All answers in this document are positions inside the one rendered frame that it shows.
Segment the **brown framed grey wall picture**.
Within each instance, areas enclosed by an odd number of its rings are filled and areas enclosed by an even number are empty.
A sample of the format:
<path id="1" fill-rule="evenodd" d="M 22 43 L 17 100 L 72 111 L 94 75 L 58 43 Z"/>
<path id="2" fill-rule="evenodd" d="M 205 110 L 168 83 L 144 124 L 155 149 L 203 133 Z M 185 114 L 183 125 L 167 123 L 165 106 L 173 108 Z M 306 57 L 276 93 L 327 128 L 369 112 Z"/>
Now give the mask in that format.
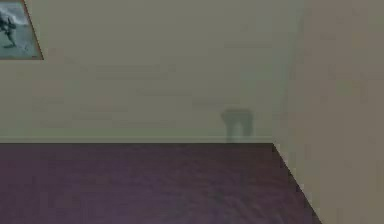
<path id="1" fill-rule="evenodd" d="M 43 60 L 25 0 L 0 0 L 0 60 Z"/>

